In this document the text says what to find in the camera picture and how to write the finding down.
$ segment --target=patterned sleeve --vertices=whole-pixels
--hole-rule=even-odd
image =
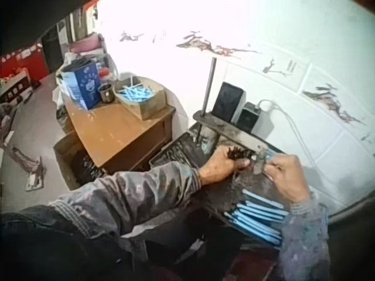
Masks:
[[[92,229],[120,236],[184,204],[198,189],[195,169],[170,162],[148,172],[117,172],[97,179],[50,205],[87,236]]]
[[[313,197],[292,204],[282,230],[282,277],[287,281],[329,280],[326,208]]]

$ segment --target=gray floor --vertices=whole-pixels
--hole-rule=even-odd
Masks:
[[[52,91],[56,88],[54,75],[45,77],[41,82],[42,86],[34,92],[29,102],[17,110],[12,125],[14,134],[9,145],[16,146],[32,158],[42,156],[43,164],[47,167],[45,186],[40,190],[26,191],[28,175],[4,155],[1,166],[2,213],[46,204],[67,191],[52,149],[65,135],[56,121],[56,104],[52,101]]]

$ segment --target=blue and white box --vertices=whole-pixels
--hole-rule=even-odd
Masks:
[[[84,109],[92,109],[100,102],[100,80],[95,62],[85,64],[71,72],[61,73],[69,94]]]

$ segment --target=hand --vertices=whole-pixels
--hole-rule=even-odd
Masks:
[[[207,163],[199,170],[199,179],[203,186],[224,180],[237,169],[250,165],[249,159],[231,160],[228,158],[230,146],[219,146]]]
[[[297,156],[277,154],[264,165],[264,172],[272,178],[280,193],[292,202],[301,202],[310,197]]]

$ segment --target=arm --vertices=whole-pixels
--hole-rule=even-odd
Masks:
[[[280,264],[285,280],[329,280],[325,207],[313,197],[292,204],[282,234]]]
[[[86,236],[101,231],[124,235],[134,225],[184,205],[201,186],[221,181],[250,164],[249,160],[228,159],[228,150],[219,147],[200,170],[171,162],[144,173],[118,172],[85,184],[50,205]]]
[[[282,229],[282,277],[329,280],[329,252],[325,207],[311,195],[299,159],[276,155],[264,167],[277,189],[291,200],[291,212]]]

